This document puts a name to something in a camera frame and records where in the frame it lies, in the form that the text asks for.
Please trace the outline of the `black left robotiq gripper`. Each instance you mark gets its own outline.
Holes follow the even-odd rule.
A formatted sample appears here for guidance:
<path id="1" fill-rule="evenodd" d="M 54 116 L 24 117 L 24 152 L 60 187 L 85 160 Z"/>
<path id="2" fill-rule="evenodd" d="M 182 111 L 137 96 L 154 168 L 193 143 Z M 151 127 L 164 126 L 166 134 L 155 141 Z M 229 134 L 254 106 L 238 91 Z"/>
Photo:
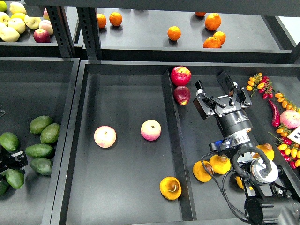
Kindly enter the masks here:
<path id="1" fill-rule="evenodd" d="M 4 173 L 8 169 L 22 170 L 27 165 L 27 156 L 23 151 L 9 153 L 2 150 L 0 153 L 0 173 Z"/>

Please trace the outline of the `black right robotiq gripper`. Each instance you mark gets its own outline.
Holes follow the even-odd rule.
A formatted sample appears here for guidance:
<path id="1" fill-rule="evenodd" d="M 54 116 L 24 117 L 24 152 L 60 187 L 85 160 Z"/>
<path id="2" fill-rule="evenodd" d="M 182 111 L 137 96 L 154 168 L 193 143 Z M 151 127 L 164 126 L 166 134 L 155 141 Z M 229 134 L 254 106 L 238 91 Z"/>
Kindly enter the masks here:
<path id="1" fill-rule="evenodd" d="M 195 83 L 197 92 L 193 103 L 201 118 L 205 120 L 211 116 L 215 117 L 223 137 L 242 130 L 249 132 L 253 126 L 245 109 L 250 107 L 252 102 L 247 90 L 239 87 L 225 71 L 217 75 L 217 81 L 226 95 L 207 95 L 202 82 L 198 80 Z"/>

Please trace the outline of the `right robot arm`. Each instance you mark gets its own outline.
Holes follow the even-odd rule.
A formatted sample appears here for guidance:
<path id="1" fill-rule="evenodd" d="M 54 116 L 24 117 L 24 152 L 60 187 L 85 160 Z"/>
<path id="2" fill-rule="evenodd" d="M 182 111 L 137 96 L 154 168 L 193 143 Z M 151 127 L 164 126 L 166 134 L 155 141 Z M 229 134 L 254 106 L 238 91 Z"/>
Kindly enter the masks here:
<path id="1" fill-rule="evenodd" d="M 300 202 L 293 198 L 295 191 L 276 183 L 284 174 L 283 168 L 268 159 L 248 136 L 253 128 L 245 112 L 252 104 L 250 96 L 226 72 L 216 78 L 225 94 L 208 95 L 198 80 L 193 103 L 203 119 L 216 118 L 223 136 L 222 140 L 210 143 L 210 152 L 202 157 L 228 156 L 232 168 L 226 174 L 236 173 L 244 187 L 244 212 L 228 202 L 230 210 L 240 221 L 251 225 L 298 225 Z"/>

